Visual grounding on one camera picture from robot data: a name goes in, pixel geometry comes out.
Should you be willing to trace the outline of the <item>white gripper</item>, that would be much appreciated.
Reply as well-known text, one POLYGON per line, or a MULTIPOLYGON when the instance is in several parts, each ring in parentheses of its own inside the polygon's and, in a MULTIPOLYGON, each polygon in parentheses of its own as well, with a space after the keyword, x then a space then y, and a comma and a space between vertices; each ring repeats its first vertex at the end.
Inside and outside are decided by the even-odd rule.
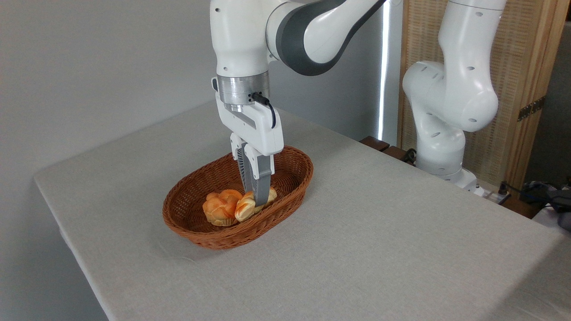
POLYGON ((242 105, 241 112, 223 103, 219 93, 215 97, 222 123, 233 132, 232 156, 243 187, 246 192, 253 192, 256 206, 265 205, 274 173, 273 154, 284 148, 279 112, 266 104, 269 100, 261 93, 247 94, 251 104, 242 105))

